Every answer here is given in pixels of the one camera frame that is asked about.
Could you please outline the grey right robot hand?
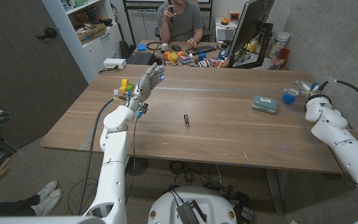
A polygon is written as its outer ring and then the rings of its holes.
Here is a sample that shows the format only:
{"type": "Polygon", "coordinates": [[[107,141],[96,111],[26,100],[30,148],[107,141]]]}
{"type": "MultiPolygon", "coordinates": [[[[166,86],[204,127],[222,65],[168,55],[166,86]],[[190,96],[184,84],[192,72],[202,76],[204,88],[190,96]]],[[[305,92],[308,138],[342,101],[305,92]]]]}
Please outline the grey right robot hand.
{"type": "Polygon", "coordinates": [[[281,92],[289,93],[291,96],[320,93],[319,85],[317,83],[295,80],[292,85],[294,88],[282,88],[281,92]]]}

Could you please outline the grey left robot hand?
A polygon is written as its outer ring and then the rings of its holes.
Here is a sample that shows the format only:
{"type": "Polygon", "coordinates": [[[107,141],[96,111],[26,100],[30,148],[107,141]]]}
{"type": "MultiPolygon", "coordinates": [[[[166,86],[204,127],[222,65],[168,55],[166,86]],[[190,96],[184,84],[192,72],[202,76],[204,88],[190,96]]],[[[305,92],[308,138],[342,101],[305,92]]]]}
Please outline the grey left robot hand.
{"type": "Polygon", "coordinates": [[[151,95],[151,91],[164,80],[165,67],[153,63],[135,84],[126,106],[136,112],[141,104],[151,95]]]}

